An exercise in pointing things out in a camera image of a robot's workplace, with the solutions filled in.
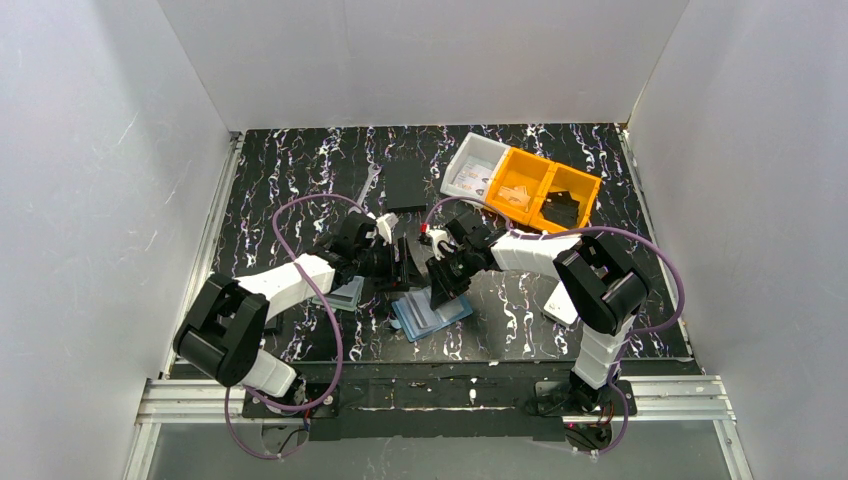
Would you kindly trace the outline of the blue leather card holder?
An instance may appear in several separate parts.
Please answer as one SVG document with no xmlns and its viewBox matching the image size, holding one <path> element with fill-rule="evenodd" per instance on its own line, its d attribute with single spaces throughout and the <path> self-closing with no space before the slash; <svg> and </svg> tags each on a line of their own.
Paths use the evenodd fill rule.
<svg viewBox="0 0 848 480">
<path fill-rule="evenodd" d="M 437 309 L 430 306 L 431 289 L 404 292 L 391 303 L 393 328 L 402 330 L 410 343 L 446 328 L 473 313 L 464 295 Z"/>
</svg>

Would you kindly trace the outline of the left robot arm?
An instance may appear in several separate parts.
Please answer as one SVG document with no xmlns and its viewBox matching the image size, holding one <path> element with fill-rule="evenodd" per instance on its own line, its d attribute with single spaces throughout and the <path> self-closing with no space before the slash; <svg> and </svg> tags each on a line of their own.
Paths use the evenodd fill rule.
<svg viewBox="0 0 848 480">
<path fill-rule="evenodd" d="M 406 239 L 393 236 L 397 222 L 393 213 L 372 218 L 353 211 L 336 233 L 292 262 L 240 278 L 211 274 L 175 334 L 175 353 L 224 387 L 284 398 L 301 375 L 261 349 L 267 322 L 357 279 L 371 280 L 379 291 L 419 285 Z"/>
</svg>

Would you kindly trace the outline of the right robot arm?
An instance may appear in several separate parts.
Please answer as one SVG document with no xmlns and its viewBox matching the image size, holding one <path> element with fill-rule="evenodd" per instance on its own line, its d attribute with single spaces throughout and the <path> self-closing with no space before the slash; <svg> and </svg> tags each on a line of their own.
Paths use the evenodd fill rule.
<svg viewBox="0 0 848 480">
<path fill-rule="evenodd" d="M 492 229 L 463 215 L 446 226 L 446 240 L 431 241 L 435 251 L 425 265 L 430 305 L 458 298 L 483 271 L 518 271 L 555 279 L 565 289 L 583 323 L 572 384 L 600 392 L 618 377 L 616 359 L 652 285 L 610 229 L 550 235 Z"/>
</svg>

